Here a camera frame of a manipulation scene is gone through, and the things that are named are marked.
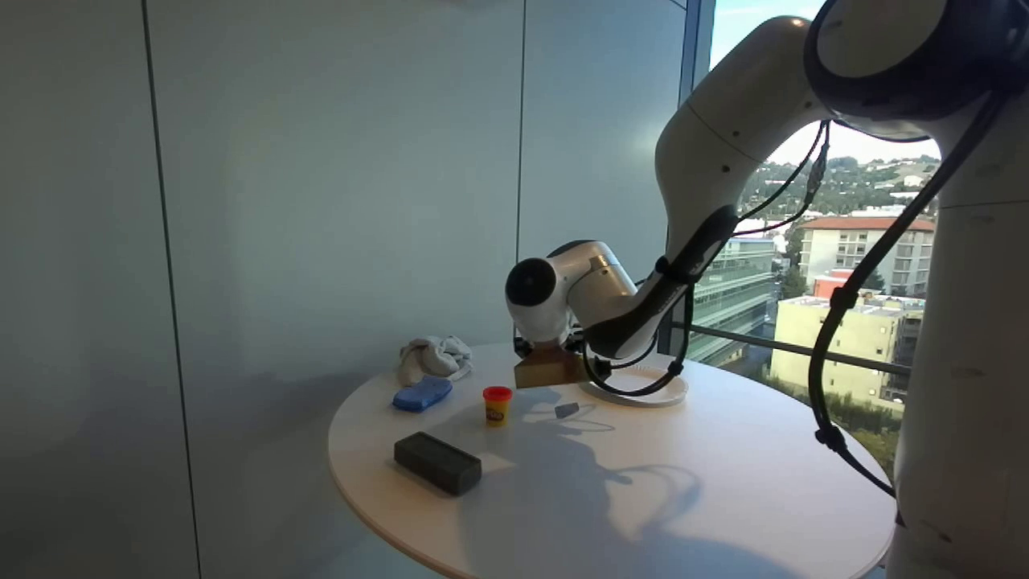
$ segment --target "blue object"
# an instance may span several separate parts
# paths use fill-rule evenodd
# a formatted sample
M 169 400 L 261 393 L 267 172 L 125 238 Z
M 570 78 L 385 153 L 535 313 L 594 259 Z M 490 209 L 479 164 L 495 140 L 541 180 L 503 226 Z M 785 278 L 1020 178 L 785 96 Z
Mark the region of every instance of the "blue object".
M 424 377 L 416 385 L 404 385 L 392 394 L 392 409 L 424 410 L 451 394 L 451 384 L 445 377 Z

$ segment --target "sky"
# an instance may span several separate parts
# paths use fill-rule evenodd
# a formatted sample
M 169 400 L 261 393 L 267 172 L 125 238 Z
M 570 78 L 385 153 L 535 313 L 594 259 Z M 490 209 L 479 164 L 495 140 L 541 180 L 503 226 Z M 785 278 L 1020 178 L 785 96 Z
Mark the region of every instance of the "sky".
M 714 39 L 709 39 L 709 64 L 717 64 L 746 31 L 753 31 L 760 22 L 771 15 L 804 15 L 815 19 L 822 0 L 717 0 L 714 2 Z M 787 139 L 771 162 L 802 162 L 810 147 L 815 125 L 802 129 L 795 139 Z M 850 133 L 841 125 L 834 125 L 834 146 L 830 158 L 919 158 L 931 153 L 940 158 L 936 140 L 917 140 L 917 146 L 890 146 L 879 140 L 860 133 Z

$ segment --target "small orange object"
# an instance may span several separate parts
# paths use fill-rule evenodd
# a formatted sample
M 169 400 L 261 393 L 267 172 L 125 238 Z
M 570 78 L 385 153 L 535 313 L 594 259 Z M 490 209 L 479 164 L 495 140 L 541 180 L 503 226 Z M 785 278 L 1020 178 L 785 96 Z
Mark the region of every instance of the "small orange object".
M 481 404 L 484 404 L 484 424 L 505 424 L 512 409 L 513 388 L 508 385 L 484 385 Z

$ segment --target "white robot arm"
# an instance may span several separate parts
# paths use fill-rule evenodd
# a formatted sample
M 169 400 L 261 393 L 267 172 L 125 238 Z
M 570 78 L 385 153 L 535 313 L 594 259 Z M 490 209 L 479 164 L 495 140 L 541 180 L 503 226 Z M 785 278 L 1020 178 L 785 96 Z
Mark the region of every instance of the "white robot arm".
M 602 241 L 566 243 L 508 274 L 508 307 L 524 342 L 562 337 L 566 318 L 576 316 L 598 357 L 624 359 L 646 351 L 683 287 L 700 278 L 733 233 L 746 178 L 787 136 L 825 117 L 804 80 L 804 39 L 804 19 L 765 22 L 667 125 L 657 146 L 670 212 L 667 256 L 641 289 Z
M 598 357 L 632 357 L 733 233 L 743 180 L 795 129 L 830 117 L 881 139 L 928 136 L 949 180 L 900 435 L 890 574 L 1029 574 L 1025 29 L 1024 0 L 830 0 L 815 22 L 760 24 L 660 139 L 670 238 L 657 274 L 632 289 L 602 243 L 610 275 L 578 265 L 591 251 L 556 251 L 512 271 L 513 323 L 529 328 L 548 305 L 561 318 L 548 337 L 572 316 Z M 962 150 L 984 105 L 998 105 L 994 125 Z

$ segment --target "white table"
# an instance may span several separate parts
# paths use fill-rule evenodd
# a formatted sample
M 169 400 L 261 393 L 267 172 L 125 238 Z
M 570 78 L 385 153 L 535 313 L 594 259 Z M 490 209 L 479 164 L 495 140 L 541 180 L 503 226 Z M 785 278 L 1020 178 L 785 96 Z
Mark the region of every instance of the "white table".
M 512 384 L 513 355 L 479 347 L 474 377 L 424 410 L 389 409 L 392 373 L 333 414 L 328 459 L 346 506 L 445 574 L 862 574 L 887 551 L 894 497 L 815 440 L 795 400 L 688 362 L 678 404 L 626 404 L 587 385 L 520 388 L 484 429 L 479 388 Z M 556 417 L 554 404 L 578 402 Z M 431 431 L 481 459 L 461 497 L 392 464 Z

